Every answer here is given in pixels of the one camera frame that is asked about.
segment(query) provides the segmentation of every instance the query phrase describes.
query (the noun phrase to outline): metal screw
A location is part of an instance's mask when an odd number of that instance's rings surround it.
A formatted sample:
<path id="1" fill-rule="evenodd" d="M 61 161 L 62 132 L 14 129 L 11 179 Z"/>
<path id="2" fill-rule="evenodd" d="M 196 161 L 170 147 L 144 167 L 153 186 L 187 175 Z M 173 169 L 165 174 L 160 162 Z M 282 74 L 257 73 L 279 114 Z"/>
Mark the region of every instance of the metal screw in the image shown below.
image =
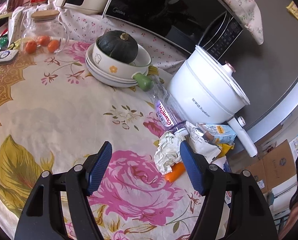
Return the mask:
<path id="1" fill-rule="evenodd" d="M 75 167 L 73 167 L 74 171 L 81 171 L 82 170 L 82 165 L 78 164 Z"/>
<path id="2" fill-rule="evenodd" d="M 246 177 L 250 177 L 251 176 L 251 173 L 249 171 L 247 171 L 247 170 L 242 171 L 242 173 Z"/>
<path id="3" fill-rule="evenodd" d="M 216 171 L 216 170 L 218 169 L 218 166 L 215 165 L 215 164 L 210 164 L 210 165 L 209 165 L 209 169 L 210 169 L 211 171 Z"/>
<path id="4" fill-rule="evenodd" d="M 48 176 L 49 176 L 49 171 L 44 171 L 44 172 L 41 174 L 41 176 L 42 176 L 43 178 L 48 177 Z"/>

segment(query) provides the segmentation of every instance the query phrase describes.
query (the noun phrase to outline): green packet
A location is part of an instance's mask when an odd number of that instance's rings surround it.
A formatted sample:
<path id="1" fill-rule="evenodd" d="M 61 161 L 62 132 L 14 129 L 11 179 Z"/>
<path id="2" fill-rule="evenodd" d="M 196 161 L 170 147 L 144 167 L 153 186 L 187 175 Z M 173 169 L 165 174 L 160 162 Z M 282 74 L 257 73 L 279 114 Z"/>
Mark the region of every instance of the green packet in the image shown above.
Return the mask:
<path id="1" fill-rule="evenodd" d="M 205 139 L 210 143 L 231 145 L 236 138 L 236 132 L 229 125 L 197 123 L 196 126 L 204 132 Z"/>

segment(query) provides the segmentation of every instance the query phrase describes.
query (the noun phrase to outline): green bowl handle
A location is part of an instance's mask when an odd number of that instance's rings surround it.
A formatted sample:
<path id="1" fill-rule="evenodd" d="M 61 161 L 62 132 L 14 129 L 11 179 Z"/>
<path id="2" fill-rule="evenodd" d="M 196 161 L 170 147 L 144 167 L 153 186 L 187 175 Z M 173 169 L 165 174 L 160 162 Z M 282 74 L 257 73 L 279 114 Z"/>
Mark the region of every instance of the green bowl handle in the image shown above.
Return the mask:
<path id="1" fill-rule="evenodd" d="M 144 91 L 149 91 L 153 88 L 153 81 L 141 73 L 136 73 L 132 76 L 133 79 L 135 79 L 138 83 L 138 86 Z"/>

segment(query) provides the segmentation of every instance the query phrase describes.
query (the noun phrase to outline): green pumpkin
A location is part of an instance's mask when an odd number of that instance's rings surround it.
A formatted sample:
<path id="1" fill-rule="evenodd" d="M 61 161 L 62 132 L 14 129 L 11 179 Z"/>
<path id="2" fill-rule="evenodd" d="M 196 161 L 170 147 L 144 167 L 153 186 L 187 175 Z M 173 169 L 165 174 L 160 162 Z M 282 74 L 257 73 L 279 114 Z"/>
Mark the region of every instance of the green pumpkin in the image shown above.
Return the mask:
<path id="1" fill-rule="evenodd" d="M 138 55 L 136 40 L 122 31 L 109 31 L 102 35 L 97 42 L 103 53 L 126 64 L 133 62 Z"/>

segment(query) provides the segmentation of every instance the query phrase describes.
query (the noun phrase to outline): orange carrot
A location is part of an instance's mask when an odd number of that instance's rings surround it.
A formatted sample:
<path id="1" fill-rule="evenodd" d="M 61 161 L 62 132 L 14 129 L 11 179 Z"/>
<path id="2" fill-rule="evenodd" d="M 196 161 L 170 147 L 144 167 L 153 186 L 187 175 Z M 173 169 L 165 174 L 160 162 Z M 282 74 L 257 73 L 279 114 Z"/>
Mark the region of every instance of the orange carrot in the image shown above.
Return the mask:
<path id="1" fill-rule="evenodd" d="M 164 178 L 169 182 L 174 182 L 178 177 L 180 177 L 186 168 L 183 163 L 175 163 L 172 166 L 172 172 L 167 173 Z"/>

